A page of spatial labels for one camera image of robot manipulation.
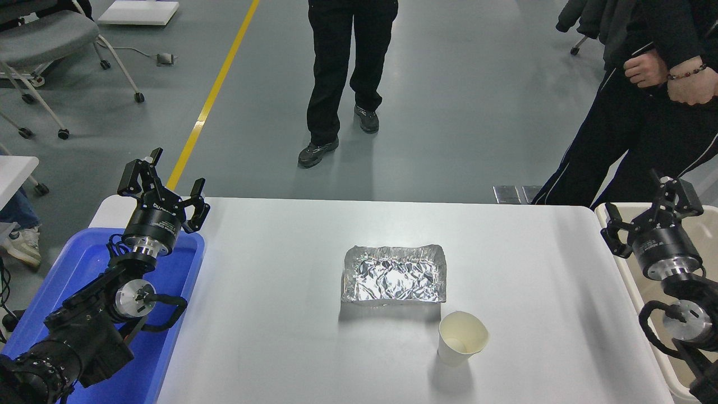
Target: white paper cup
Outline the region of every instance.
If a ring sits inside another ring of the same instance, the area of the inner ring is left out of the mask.
[[[489,331],[476,317],[455,311],[439,323],[439,359],[449,366],[459,366],[489,342]]]

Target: silver joint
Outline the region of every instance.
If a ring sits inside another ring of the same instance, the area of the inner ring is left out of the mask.
[[[128,237],[125,244],[132,247],[132,252],[149,255],[152,258],[167,255],[167,247],[164,244],[147,236]]]
[[[154,287],[144,279],[127,282],[115,293],[115,308],[122,316],[143,317],[154,308],[155,302],[145,302],[147,293],[154,294]]]
[[[700,262],[692,257],[672,257],[651,265],[646,276],[652,280],[664,280],[671,275],[692,273],[701,267]]]
[[[685,342],[702,342],[711,332],[713,323],[708,313],[690,300],[677,300],[671,307],[677,308],[685,322],[663,315],[663,326],[673,338]]]

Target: bracelet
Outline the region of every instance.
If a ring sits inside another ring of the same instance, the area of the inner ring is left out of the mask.
[[[690,77],[690,76],[693,75],[693,74],[698,74],[698,73],[702,72],[703,70],[706,70],[707,67],[708,67],[708,65],[705,64],[705,63],[703,63],[703,64],[701,65],[701,67],[699,67],[699,68],[697,68],[697,69],[695,69],[695,70],[693,70],[693,71],[690,71],[690,72],[688,72],[688,73],[679,74],[679,75],[674,75],[674,74],[670,74],[670,73],[669,73],[668,76],[666,76],[666,78],[669,79],[669,80],[678,80],[678,79],[680,79],[680,78]]]

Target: metal floor plate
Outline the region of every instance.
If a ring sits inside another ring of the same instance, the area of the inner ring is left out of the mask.
[[[521,205],[518,189],[513,185],[494,185],[496,203],[502,205]]]
[[[530,205],[541,190],[540,185],[523,185],[521,192],[514,185],[494,185],[496,203],[508,205]]]

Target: aluminum foil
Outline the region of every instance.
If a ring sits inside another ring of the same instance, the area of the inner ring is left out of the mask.
[[[385,305],[446,301],[447,263],[439,245],[353,247],[344,258],[342,302]]]

